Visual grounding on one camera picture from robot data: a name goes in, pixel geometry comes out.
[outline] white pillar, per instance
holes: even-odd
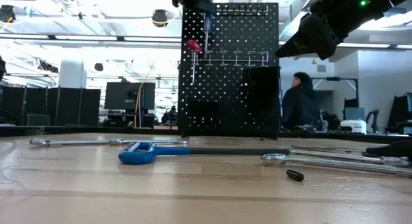
[[[81,59],[63,59],[59,68],[62,88],[86,88],[87,73]]]

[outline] green light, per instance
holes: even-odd
[[[368,4],[370,4],[371,3],[371,0],[362,0],[362,1],[360,1],[360,6],[366,6],[366,5],[368,5]]]

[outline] white device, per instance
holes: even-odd
[[[343,120],[342,133],[362,133],[366,135],[366,122],[364,120]]]

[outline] desk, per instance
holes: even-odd
[[[177,136],[72,134],[61,140],[175,139]],[[412,180],[299,164],[262,167],[258,156],[165,156],[122,165],[124,147],[30,147],[0,138],[0,223],[409,223]],[[191,137],[192,147],[365,148],[338,140]],[[292,169],[305,175],[289,179]]]

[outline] black hoodie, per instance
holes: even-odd
[[[282,101],[283,126],[314,125],[318,112],[312,82],[288,89]]]

